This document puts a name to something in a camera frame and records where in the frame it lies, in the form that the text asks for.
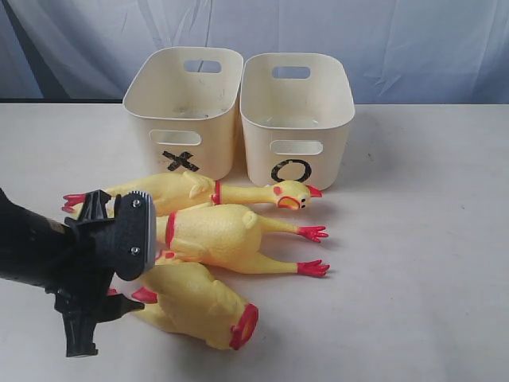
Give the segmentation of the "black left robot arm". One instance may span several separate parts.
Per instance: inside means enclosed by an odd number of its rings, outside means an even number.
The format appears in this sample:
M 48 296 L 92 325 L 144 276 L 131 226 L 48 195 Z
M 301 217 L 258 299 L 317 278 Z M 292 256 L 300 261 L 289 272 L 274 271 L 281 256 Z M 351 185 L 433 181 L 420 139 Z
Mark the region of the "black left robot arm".
M 1 195 L 1 277 L 54 294 L 67 357 L 97 355 L 97 324 L 144 308 L 109 289 L 115 276 L 132 281 L 150 270 L 155 244 L 155 207 L 142 191 L 85 193 L 78 217 L 64 223 Z

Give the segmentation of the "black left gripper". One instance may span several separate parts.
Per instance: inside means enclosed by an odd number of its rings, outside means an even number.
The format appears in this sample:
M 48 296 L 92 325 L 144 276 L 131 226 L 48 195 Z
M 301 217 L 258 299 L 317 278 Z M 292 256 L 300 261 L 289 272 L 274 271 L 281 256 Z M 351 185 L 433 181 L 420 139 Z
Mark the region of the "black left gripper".
M 64 221 L 76 244 L 60 268 L 55 308 L 63 318 L 67 356 L 95 356 L 99 323 L 145 309 L 143 302 L 109 290 L 113 277 L 133 281 L 154 266 L 155 207 L 148 193 L 137 190 L 112 197 L 98 189 L 64 200 L 64 211 L 76 205 L 81 210 L 77 218 Z

